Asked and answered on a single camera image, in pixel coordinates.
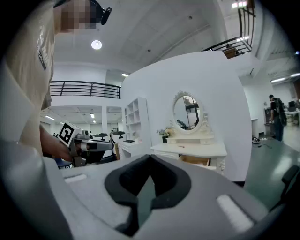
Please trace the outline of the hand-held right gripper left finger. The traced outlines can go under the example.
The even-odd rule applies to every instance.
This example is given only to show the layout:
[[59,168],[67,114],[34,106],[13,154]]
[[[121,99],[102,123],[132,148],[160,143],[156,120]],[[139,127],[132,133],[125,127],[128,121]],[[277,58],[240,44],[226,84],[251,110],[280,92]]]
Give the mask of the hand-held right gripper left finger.
[[58,203],[73,237],[150,237],[139,224],[138,194],[147,187],[151,156],[58,171]]

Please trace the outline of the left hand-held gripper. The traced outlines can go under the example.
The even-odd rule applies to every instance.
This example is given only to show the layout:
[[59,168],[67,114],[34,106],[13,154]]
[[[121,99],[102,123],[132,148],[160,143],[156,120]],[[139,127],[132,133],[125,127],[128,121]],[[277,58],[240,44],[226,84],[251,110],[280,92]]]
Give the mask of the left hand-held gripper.
[[58,139],[67,146],[73,167],[99,163],[105,151],[113,149],[111,142],[92,140],[87,130],[68,121],[63,123]]

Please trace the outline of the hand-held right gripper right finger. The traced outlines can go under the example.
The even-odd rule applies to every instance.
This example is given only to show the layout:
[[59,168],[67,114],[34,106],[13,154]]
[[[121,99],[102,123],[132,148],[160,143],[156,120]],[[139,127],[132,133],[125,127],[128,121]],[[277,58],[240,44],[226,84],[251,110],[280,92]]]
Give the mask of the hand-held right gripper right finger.
[[151,155],[155,198],[144,235],[238,235],[263,220],[268,210],[221,174]]

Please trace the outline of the large wooden drawer white front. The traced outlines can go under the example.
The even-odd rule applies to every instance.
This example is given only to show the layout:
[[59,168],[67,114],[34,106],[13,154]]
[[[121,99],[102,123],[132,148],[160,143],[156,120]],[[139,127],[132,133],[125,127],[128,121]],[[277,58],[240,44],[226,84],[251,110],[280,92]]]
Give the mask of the large wooden drawer white front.
[[206,168],[209,170],[216,170],[216,166],[210,166],[210,158],[209,157],[194,157],[194,156],[187,156],[181,155],[178,160],[182,162],[186,162],[198,167]]

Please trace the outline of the person's left forearm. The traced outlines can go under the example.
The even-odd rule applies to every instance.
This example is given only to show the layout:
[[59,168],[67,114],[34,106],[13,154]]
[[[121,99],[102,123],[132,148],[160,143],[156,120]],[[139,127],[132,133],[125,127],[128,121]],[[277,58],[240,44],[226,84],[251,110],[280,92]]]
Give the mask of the person's left forearm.
[[49,134],[42,125],[39,126],[42,151],[54,157],[72,162],[68,147],[58,138]]

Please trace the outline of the white dressing table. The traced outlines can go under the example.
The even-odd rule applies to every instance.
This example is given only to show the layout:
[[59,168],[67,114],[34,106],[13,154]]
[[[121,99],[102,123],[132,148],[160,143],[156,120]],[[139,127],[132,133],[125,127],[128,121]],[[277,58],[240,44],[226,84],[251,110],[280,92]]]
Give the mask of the white dressing table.
[[225,170],[225,157],[227,151],[223,142],[217,141],[214,135],[204,136],[177,136],[167,138],[167,143],[160,143],[150,148],[155,154],[165,157],[178,158],[181,155],[210,158],[210,166],[216,166],[215,170],[223,175]]

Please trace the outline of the white machine black top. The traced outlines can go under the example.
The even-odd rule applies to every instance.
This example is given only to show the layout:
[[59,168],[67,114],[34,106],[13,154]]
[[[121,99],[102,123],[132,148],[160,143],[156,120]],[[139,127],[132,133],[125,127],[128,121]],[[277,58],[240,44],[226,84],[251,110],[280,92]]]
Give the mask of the white machine black top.
[[112,131],[110,133],[110,142],[113,144],[112,154],[117,160],[120,160],[120,144],[126,140],[126,133],[124,131]]
[[91,135],[92,140],[97,141],[104,141],[104,142],[110,142],[110,137],[106,133],[100,133],[100,134],[93,134]]

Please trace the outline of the white desk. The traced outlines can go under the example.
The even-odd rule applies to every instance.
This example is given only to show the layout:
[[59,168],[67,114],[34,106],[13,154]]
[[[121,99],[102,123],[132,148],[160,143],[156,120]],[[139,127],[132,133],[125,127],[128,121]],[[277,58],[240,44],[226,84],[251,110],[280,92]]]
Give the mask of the white desk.
[[151,153],[151,140],[135,141],[132,143],[122,142],[119,146],[120,160]]

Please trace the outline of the white shelf unit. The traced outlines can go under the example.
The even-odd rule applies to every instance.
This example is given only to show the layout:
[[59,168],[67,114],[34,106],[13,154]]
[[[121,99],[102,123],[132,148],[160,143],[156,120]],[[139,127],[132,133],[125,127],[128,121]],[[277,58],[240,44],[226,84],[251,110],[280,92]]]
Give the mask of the white shelf unit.
[[151,135],[146,98],[137,97],[122,108],[122,123],[127,140],[133,141],[130,144],[137,152],[149,152]]

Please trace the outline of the black balcony railing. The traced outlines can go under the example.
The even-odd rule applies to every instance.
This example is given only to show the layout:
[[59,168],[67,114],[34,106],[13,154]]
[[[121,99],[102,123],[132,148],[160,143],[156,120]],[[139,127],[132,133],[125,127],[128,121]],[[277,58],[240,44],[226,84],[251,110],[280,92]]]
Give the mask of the black balcony railing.
[[120,99],[120,86],[84,81],[51,81],[51,96],[89,96]]
[[238,56],[251,53],[255,30],[254,0],[203,0],[215,44],[204,51],[221,51],[232,45]]

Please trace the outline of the person's beige t-shirt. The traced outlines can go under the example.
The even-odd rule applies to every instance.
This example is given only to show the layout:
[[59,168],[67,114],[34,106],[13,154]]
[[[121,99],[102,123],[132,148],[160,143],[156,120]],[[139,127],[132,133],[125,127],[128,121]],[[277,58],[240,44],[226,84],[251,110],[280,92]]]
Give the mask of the person's beige t-shirt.
[[16,83],[33,104],[21,142],[42,153],[40,112],[51,105],[49,83],[54,64],[54,7],[41,3],[22,24],[5,56]]

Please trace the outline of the black office chair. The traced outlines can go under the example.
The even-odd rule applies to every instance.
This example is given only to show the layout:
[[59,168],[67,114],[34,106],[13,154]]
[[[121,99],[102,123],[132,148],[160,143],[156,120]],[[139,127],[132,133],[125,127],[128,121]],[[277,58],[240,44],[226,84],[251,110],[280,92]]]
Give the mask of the black office chair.
[[283,175],[281,181],[284,184],[284,189],[281,193],[280,200],[285,201],[287,197],[294,191],[294,184],[296,183],[297,175],[300,171],[298,165],[292,165]]

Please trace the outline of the brown cardboard box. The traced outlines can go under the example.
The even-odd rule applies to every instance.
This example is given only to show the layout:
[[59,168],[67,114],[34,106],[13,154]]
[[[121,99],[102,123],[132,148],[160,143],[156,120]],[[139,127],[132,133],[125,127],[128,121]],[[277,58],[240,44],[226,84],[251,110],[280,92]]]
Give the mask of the brown cardboard box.
[[223,50],[224,55],[227,59],[234,58],[238,55],[238,51],[232,45],[226,45],[226,48]]

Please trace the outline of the long ceiling light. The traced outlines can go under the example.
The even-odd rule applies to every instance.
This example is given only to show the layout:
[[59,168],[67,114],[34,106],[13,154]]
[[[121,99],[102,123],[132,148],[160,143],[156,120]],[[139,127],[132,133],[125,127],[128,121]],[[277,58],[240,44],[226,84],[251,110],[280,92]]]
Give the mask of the long ceiling light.
[[288,80],[291,80],[292,78],[295,78],[295,77],[298,77],[300,76],[300,73],[295,73],[295,74],[291,74],[291,75],[288,75],[288,76],[285,76],[285,77],[282,77],[282,78],[278,78],[278,79],[273,79],[271,80],[271,84],[274,84],[274,83],[281,83],[281,82],[284,82],[284,81],[288,81]]

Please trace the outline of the oval mirror ornate white frame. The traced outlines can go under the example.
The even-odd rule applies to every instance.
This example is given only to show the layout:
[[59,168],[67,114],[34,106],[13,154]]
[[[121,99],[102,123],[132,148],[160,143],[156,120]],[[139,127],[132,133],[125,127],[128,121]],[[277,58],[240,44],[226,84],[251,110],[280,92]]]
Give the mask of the oval mirror ornate white frame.
[[172,105],[173,125],[184,134],[213,135],[201,101],[189,92],[180,90]]

